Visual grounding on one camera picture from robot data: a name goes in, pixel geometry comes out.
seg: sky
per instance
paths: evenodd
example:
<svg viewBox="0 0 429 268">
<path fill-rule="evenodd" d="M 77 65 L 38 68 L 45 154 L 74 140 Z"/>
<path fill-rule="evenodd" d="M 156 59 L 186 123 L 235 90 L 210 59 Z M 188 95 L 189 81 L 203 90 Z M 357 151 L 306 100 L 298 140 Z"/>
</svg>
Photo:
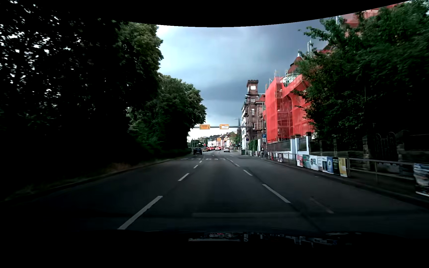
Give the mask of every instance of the sky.
<svg viewBox="0 0 429 268">
<path fill-rule="evenodd" d="M 303 34 L 307 26 L 323 29 L 319 20 L 229 28 L 158 25 L 164 56 L 160 72 L 193 84 L 207 107 L 205 124 L 212 128 L 193 129 L 187 140 L 236 132 L 235 128 L 220 130 L 216 126 L 238 125 L 247 80 L 259 80 L 258 92 L 262 94 L 275 71 L 284 74 L 297 51 L 307 51 L 310 38 Z M 312 42 L 317 49 L 326 45 L 325 41 Z"/>
</svg>

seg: gate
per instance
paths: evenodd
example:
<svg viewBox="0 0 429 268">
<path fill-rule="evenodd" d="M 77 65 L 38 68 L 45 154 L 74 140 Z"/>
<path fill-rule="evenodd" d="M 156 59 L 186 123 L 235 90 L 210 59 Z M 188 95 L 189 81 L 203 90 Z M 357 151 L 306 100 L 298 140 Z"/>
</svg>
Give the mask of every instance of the gate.
<svg viewBox="0 0 429 268">
<path fill-rule="evenodd" d="M 385 138 L 375 134 L 375 152 L 377 160 L 398 161 L 395 133 L 389 132 Z"/>
</svg>

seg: poster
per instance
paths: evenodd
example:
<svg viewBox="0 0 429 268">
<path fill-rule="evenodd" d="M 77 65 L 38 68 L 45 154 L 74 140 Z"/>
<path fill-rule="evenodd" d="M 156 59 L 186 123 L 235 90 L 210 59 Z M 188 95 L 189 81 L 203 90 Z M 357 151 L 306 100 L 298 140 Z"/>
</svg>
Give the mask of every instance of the poster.
<svg viewBox="0 0 429 268">
<path fill-rule="evenodd" d="M 327 156 L 321 156 L 319 158 L 319 165 L 322 165 L 322 168 L 319 168 L 319 170 L 322 170 L 322 172 L 327 172 Z"/>
<path fill-rule="evenodd" d="M 429 197 L 429 165 L 414 164 L 413 176 L 416 180 L 415 192 Z"/>
<path fill-rule="evenodd" d="M 316 155 L 310 155 L 310 168 L 314 170 L 319 170 L 319 166 L 317 165 L 317 156 Z"/>
<path fill-rule="evenodd" d="M 302 160 L 302 155 L 295 155 L 295 160 L 297 161 L 297 166 L 298 167 L 303 167 L 304 166 L 304 162 Z"/>
<path fill-rule="evenodd" d="M 327 173 L 334 174 L 334 167 L 332 166 L 332 156 L 327 156 Z"/>
<path fill-rule="evenodd" d="M 338 158 L 338 167 L 340 170 L 340 175 L 342 177 L 347 177 L 347 159 L 344 157 Z"/>
<path fill-rule="evenodd" d="M 305 168 L 310 168 L 309 155 L 302 155 L 302 162 L 304 163 Z"/>
<path fill-rule="evenodd" d="M 332 170 L 335 175 L 340 176 L 340 169 L 338 167 L 338 157 L 332 157 Z"/>
</svg>

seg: building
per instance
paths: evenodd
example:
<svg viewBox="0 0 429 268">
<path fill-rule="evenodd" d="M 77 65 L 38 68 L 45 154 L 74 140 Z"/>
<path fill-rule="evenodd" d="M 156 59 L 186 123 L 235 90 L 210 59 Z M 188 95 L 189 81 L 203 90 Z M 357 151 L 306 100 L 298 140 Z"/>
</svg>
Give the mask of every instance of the building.
<svg viewBox="0 0 429 268">
<path fill-rule="evenodd" d="M 372 17 L 378 14 L 379 9 L 366 10 L 364 17 Z M 347 14 L 342 16 L 346 19 L 346 24 L 355 28 L 358 26 L 358 19 L 355 14 Z M 310 44 L 308 45 L 308 53 L 311 53 Z M 330 52 L 330 46 L 327 45 L 323 50 L 318 52 Z M 265 96 L 261 100 L 265 101 L 266 109 L 263 111 L 262 118 L 266 121 L 267 143 L 281 143 L 290 140 L 296 134 L 306 136 L 307 132 L 313 133 L 313 126 L 309 120 L 304 119 L 306 113 L 300 107 L 307 107 L 304 99 L 291 93 L 293 90 L 304 91 L 310 86 L 309 82 L 304 80 L 301 74 L 296 71 L 296 63 L 303 59 L 298 54 L 294 62 L 290 65 L 284 76 L 276 76 L 272 80 L 269 87 L 266 89 Z M 276 151 L 273 148 L 268 148 L 270 151 Z"/>
<path fill-rule="evenodd" d="M 247 133 L 243 138 L 245 141 L 246 139 L 249 141 L 262 139 L 264 103 L 260 100 L 261 94 L 257 91 L 258 83 L 259 80 L 248 80 L 246 84 L 247 94 L 243 105 L 243 122 L 247 126 L 245 128 Z"/>
</svg>

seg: asphalt road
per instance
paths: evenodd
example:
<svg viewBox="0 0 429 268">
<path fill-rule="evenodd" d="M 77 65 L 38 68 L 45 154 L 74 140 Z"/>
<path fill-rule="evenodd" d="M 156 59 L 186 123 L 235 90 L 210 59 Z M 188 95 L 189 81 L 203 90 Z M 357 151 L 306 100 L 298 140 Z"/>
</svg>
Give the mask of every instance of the asphalt road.
<svg viewBox="0 0 429 268">
<path fill-rule="evenodd" d="M 0 212 L 0 230 L 363 231 L 429 238 L 429 210 L 241 155 L 204 152 Z"/>
</svg>

